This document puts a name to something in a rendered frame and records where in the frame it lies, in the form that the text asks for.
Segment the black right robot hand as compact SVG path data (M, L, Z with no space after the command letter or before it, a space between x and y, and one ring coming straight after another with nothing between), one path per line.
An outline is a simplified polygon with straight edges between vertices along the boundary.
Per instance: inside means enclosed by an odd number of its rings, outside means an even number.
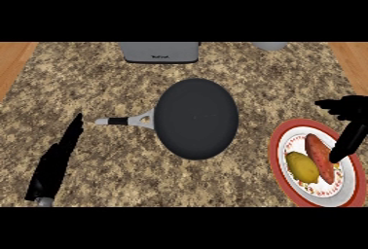
M330 162L337 163L356 152L368 136L368 96L348 95L342 99L318 100L315 104L327 109L340 121L349 121L330 153Z

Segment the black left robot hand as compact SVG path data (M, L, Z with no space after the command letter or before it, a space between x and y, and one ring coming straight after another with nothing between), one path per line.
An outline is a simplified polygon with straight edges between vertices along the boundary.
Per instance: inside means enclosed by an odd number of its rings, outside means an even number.
M51 197L55 200L65 177L70 157L83 133L82 126L82 114L79 114L67 128L61 141L51 146L40 158L27 188L25 200L36 201L39 197Z

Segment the reddish brown sweet potato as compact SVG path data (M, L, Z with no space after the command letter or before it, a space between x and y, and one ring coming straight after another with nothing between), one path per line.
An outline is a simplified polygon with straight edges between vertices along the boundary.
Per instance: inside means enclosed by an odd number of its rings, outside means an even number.
M322 143L320 137L312 133L309 133L305 138L305 150L308 157L312 158L318 166L322 179L328 184L333 184L336 181L336 174L334 164L330 162L331 150Z

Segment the red rimmed white plate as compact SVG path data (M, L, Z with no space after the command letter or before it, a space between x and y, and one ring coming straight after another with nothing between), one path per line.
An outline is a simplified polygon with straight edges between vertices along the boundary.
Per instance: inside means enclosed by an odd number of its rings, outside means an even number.
M358 207L365 203L365 170L358 155L340 161L342 179L330 185L324 179L308 188L302 187L288 172L286 155L299 152L306 155L305 137L315 134L330 149L336 147L340 135L324 124L308 119L291 119L281 123L269 142L269 163L280 187L297 206Z

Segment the dark grey frying pan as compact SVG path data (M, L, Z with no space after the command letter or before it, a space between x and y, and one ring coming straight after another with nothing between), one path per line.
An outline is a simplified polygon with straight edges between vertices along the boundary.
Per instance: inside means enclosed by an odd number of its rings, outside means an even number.
M185 79L167 88L155 107L144 114L101 118L95 123L151 128L173 154L188 160L207 160L226 150L235 139L237 103L218 83Z

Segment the yellow lemon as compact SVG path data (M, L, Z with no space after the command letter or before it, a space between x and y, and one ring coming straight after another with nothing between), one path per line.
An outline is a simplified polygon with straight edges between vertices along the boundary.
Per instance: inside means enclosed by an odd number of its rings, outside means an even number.
M303 183L317 183L320 178L320 169L314 160L299 152L287 154L287 163L293 178Z

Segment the pale grey round container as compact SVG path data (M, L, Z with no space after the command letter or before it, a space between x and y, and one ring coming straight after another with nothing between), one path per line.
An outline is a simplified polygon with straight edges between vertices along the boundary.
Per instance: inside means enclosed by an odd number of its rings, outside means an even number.
M265 51L278 51L287 46L287 42L253 42L252 45Z

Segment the grey rectangular appliance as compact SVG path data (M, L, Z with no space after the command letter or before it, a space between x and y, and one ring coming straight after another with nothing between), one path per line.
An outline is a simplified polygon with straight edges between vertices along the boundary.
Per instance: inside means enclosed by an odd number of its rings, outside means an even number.
M130 63L194 63L198 42L120 42L124 59Z

